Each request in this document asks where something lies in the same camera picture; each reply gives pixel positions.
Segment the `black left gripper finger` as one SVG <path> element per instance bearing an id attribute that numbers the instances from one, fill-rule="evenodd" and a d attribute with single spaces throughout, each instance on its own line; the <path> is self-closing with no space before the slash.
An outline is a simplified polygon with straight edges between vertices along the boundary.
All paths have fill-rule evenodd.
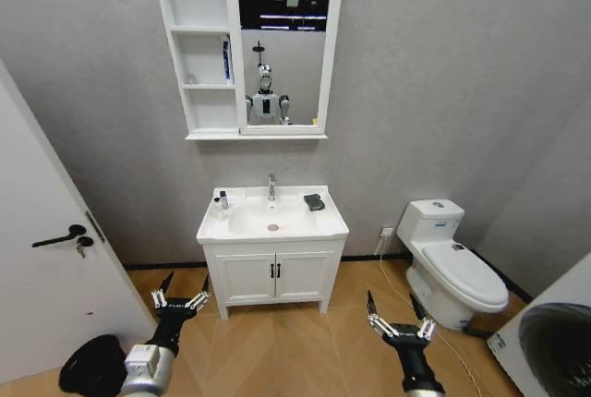
<path id="1" fill-rule="evenodd" d="M 166 299 L 166 292 L 173 280 L 174 272 L 171 271 L 161 282 L 160 286 L 156 290 L 151 291 L 151 299 L 155 308 L 162 308 L 168 306 Z"/>
<path id="2" fill-rule="evenodd" d="M 210 275 L 205 277 L 200 292 L 186 302 L 186 309 L 199 313 L 199 311 L 208 303 L 211 293 L 210 289 Z"/>

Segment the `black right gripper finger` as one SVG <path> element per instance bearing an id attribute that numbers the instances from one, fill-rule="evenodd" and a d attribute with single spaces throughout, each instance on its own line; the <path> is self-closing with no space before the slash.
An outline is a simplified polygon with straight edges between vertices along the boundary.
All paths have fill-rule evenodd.
<path id="1" fill-rule="evenodd" d="M 380 336 L 387 337 L 394 336 L 394 329 L 391 325 L 383 319 L 377 310 L 373 295 L 370 290 L 367 291 L 367 310 L 368 310 L 368 322 L 371 328 Z"/>
<path id="2" fill-rule="evenodd" d="M 410 294 L 410 299 L 416 318 L 420 321 L 416 336 L 430 342 L 436 329 L 436 322 L 430 317 L 414 294 Z"/>

